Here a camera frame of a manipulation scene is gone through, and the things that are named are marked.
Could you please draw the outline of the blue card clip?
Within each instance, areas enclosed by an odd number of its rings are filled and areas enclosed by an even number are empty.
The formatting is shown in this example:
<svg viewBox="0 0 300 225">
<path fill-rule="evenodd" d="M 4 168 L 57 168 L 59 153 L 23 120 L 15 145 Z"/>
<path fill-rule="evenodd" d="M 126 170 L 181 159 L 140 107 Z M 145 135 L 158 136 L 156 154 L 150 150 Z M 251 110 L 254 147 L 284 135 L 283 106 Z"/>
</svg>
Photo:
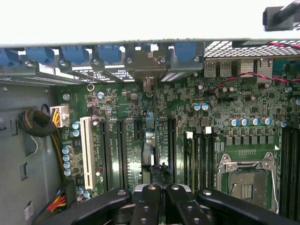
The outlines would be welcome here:
<svg viewBox="0 0 300 225">
<path fill-rule="evenodd" d="M 119 44 L 98 45 L 97 50 L 99 58 L 109 64 L 121 61 L 122 51 Z"/>
<path fill-rule="evenodd" d="M 184 62 L 195 57 L 196 42 L 176 42 L 174 46 L 176 57 Z"/>
<path fill-rule="evenodd" d="M 89 61 L 89 52 L 81 45 L 67 45 L 61 47 L 64 59 L 80 65 Z"/>
<path fill-rule="evenodd" d="M 15 67 L 20 65 L 17 52 L 9 49 L 0 48 L 0 65 L 4 67 Z"/>
<path fill-rule="evenodd" d="M 54 61 L 54 51 L 50 47 L 25 47 L 28 58 L 42 64 Z"/>
</svg>

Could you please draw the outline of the white power connector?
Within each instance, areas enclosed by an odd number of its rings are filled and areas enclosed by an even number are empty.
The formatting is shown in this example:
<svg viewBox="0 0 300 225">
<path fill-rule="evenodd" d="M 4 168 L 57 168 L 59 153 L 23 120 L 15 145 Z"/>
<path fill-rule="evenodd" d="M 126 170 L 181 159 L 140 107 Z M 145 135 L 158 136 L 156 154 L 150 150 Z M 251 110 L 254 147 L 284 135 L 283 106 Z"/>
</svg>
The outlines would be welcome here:
<svg viewBox="0 0 300 225">
<path fill-rule="evenodd" d="M 50 107 L 51 121 L 57 128 L 68 127 L 70 125 L 70 114 L 68 105 Z"/>
</svg>

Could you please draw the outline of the green motherboard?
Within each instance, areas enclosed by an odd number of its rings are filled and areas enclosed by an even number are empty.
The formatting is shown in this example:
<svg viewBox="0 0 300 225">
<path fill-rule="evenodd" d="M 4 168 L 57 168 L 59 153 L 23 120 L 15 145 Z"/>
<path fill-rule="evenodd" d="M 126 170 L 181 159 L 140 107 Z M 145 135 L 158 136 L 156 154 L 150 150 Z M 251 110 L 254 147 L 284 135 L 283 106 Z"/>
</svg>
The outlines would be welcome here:
<svg viewBox="0 0 300 225">
<path fill-rule="evenodd" d="M 167 119 L 176 119 L 176 182 L 197 190 L 197 140 L 202 136 L 202 188 L 205 187 L 204 135 L 215 135 L 216 173 L 223 154 L 232 160 L 262 159 L 271 152 L 277 163 L 277 199 L 280 204 L 280 165 L 282 128 L 286 129 L 285 212 L 289 217 L 290 143 L 295 131 L 294 221 L 297 222 L 296 156 L 300 130 L 300 84 L 287 84 L 278 78 L 262 82 L 237 78 L 217 86 L 217 78 L 188 78 L 157 85 L 157 150 L 159 164 L 151 168 L 151 181 L 165 188 L 161 165 L 168 166 Z M 134 139 L 134 120 L 142 120 L 148 106 L 143 88 L 136 83 L 88 84 L 61 88 L 59 105 L 68 105 L 70 125 L 61 129 L 63 172 L 75 184 L 77 202 L 82 203 L 105 192 L 103 148 L 100 123 L 109 130 L 112 188 L 119 188 L 117 120 L 126 128 L 127 188 L 134 191 L 142 183 L 140 141 Z M 96 185 L 86 189 L 83 174 L 80 118 L 91 117 L 95 156 Z"/>
</svg>

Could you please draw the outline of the white expansion slot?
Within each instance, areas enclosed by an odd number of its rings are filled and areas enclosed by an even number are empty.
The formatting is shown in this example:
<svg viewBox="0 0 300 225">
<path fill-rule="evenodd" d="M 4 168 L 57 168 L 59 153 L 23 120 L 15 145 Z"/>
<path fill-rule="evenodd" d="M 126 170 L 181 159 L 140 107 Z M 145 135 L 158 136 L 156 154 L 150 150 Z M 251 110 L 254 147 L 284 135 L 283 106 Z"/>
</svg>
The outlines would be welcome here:
<svg viewBox="0 0 300 225">
<path fill-rule="evenodd" d="M 84 184 L 93 190 L 96 185 L 94 143 L 91 117 L 80 118 Z"/>
</svg>

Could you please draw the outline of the short black expansion slot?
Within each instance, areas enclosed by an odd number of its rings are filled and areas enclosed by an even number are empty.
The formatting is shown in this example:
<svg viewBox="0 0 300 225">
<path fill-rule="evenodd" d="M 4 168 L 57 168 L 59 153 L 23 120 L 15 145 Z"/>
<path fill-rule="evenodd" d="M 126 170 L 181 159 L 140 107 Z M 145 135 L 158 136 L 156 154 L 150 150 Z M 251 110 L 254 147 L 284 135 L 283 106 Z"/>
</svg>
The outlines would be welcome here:
<svg viewBox="0 0 300 225">
<path fill-rule="evenodd" d="M 134 139 L 140 141 L 142 139 L 142 120 L 134 120 Z"/>
</svg>

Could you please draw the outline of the silver rear port block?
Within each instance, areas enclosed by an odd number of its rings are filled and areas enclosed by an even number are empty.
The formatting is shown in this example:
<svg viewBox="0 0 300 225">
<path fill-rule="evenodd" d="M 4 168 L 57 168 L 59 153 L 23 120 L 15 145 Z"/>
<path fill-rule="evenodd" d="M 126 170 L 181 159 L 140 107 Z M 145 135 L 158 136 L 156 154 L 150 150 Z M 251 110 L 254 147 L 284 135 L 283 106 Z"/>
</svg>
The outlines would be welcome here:
<svg viewBox="0 0 300 225">
<path fill-rule="evenodd" d="M 257 60 L 257 74 L 272 78 L 273 60 L 260 58 Z"/>
<path fill-rule="evenodd" d="M 254 72 L 254 60 L 241 60 L 240 73 L 243 74 L 242 78 L 254 77 L 250 72 Z"/>
<path fill-rule="evenodd" d="M 212 78 L 217 76 L 218 61 L 206 60 L 204 63 L 204 77 Z"/>
<path fill-rule="evenodd" d="M 231 77 L 232 76 L 232 62 L 229 60 L 220 61 L 220 76 Z"/>
</svg>

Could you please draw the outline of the long black expansion slot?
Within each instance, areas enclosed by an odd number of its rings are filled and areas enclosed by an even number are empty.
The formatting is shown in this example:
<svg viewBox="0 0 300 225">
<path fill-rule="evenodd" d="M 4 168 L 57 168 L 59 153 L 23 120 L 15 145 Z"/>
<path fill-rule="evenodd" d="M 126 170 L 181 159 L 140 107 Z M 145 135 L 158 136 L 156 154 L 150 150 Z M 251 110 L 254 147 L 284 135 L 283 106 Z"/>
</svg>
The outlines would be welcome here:
<svg viewBox="0 0 300 225">
<path fill-rule="evenodd" d="M 119 157 L 120 186 L 128 187 L 127 182 L 127 156 L 126 156 L 126 128 L 124 120 L 117 120 L 117 142 Z"/>
<path fill-rule="evenodd" d="M 103 172 L 104 172 L 104 186 L 105 191 L 112 188 L 111 179 L 111 154 L 110 154 L 110 141 L 109 141 L 109 126 L 106 120 L 101 121 L 101 144 L 103 148 Z"/>
<path fill-rule="evenodd" d="M 168 165 L 173 183 L 176 182 L 176 119 L 168 118 Z"/>
</svg>

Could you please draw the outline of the CPU socket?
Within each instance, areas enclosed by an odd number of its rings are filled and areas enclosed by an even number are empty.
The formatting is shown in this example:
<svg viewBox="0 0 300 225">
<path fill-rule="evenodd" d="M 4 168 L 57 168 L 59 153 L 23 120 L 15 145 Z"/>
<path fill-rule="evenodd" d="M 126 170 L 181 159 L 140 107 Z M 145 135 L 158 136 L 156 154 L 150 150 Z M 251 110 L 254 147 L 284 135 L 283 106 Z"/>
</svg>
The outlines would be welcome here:
<svg viewBox="0 0 300 225">
<path fill-rule="evenodd" d="M 228 153 L 223 154 L 217 166 L 216 189 L 275 212 L 272 169 L 277 183 L 277 163 L 271 152 L 250 160 L 232 160 Z"/>
</svg>

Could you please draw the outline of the black RAM slot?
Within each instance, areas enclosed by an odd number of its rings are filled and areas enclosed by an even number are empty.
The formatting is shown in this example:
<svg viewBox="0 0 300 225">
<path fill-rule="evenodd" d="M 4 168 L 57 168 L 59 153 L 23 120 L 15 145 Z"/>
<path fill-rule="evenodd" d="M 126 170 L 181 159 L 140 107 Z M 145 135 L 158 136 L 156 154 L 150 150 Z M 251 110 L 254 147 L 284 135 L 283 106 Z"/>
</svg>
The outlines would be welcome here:
<svg viewBox="0 0 300 225">
<path fill-rule="evenodd" d="M 215 135 L 210 136 L 210 187 L 215 187 Z"/>
<path fill-rule="evenodd" d="M 289 201 L 289 217 L 291 220 L 294 220 L 294 184 L 295 184 L 295 178 L 294 178 L 294 166 L 295 166 L 295 153 L 294 153 L 294 147 L 295 147 L 295 131 L 291 130 L 291 143 L 290 143 L 290 201 Z"/>
<path fill-rule="evenodd" d="M 202 136 L 200 134 L 196 135 L 197 140 L 197 190 L 203 187 L 203 158 L 202 158 Z"/>
<path fill-rule="evenodd" d="M 204 164 L 205 164 L 205 187 L 210 188 L 211 181 L 210 181 L 210 136 L 211 134 L 204 135 Z"/>
<path fill-rule="evenodd" d="M 297 206 L 297 221 L 300 222 L 300 130 L 297 133 L 297 156 L 296 156 L 296 188 L 297 188 L 297 198 L 296 198 L 296 206 Z"/>
<path fill-rule="evenodd" d="M 286 137 L 286 129 L 282 128 L 281 136 L 281 165 L 280 165 L 280 215 L 286 217 L 285 212 L 285 179 L 286 179 L 286 141 L 289 141 L 289 138 Z"/>
</svg>

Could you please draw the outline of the open grey PC case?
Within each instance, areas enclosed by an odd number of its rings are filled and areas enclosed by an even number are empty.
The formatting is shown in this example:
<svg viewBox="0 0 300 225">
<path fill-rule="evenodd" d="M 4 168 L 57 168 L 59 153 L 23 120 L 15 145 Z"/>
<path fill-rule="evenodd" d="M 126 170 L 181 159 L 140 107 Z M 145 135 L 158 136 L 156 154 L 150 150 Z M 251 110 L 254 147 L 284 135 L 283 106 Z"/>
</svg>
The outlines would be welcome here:
<svg viewBox="0 0 300 225">
<path fill-rule="evenodd" d="M 55 54 L 54 61 L 48 64 L 28 58 L 25 47 L 8 48 L 18 53 L 20 65 L 0 65 L 0 225 L 38 225 L 90 200 L 77 202 L 75 184 L 64 176 L 62 128 L 51 121 L 50 107 L 59 106 L 61 88 L 138 84 L 124 62 L 130 51 L 165 54 L 166 69 L 157 84 L 208 78 L 203 69 L 206 60 L 218 61 L 217 76 L 212 77 L 219 79 L 218 87 L 237 78 L 261 79 L 263 83 L 278 78 L 282 83 L 300 84 L 300 39 L 185 42 L 196 42 L 196 51 L 193 59 L 184 62 L 175 55 L 175 41 L 115 43 L 120 45 L 122 58 L 112 64 L 99 58 L 100 44 L 81 45 L 89 52 L 89 61 L 80 65 L 64 59 L 62 46 L 45 46 Z M 273 60 L 272 78 L 257 74 L 260 58 Z M 232 62 L 231 77 L 220 76 L 219 62 L 224 60 Z M 254 72 L 250 72 L 254 77 L 241 77 L 241 60 L 254 60 Z M 182 225 L 166 218 L 165 201 L 162 188 L 158 225 Z"/>
</svg>

